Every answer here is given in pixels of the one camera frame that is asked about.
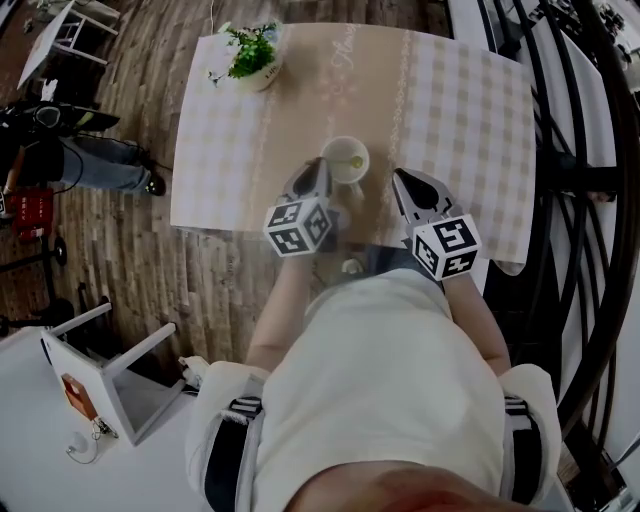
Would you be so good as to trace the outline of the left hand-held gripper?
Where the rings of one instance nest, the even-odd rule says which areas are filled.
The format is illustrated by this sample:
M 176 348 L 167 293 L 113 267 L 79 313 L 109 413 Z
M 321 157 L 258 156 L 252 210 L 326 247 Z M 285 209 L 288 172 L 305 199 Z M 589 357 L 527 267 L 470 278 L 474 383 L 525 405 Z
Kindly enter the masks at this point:
M 307 160 L 267 210 L 263 233 L 280 257 L 313 254 L 332 229 L 331 176 L 323 157 Z

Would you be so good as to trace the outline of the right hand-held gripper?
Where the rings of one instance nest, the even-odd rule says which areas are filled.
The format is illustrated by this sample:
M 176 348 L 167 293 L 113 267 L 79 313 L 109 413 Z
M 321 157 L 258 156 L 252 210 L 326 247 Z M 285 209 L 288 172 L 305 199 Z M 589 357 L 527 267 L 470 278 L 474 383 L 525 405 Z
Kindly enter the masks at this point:
M 447 186 L 404 168 L 394 170 L 392 183 L 406 242 L 421 267 L 436 281 L 469 273 L 482 247 L 480 235 Z

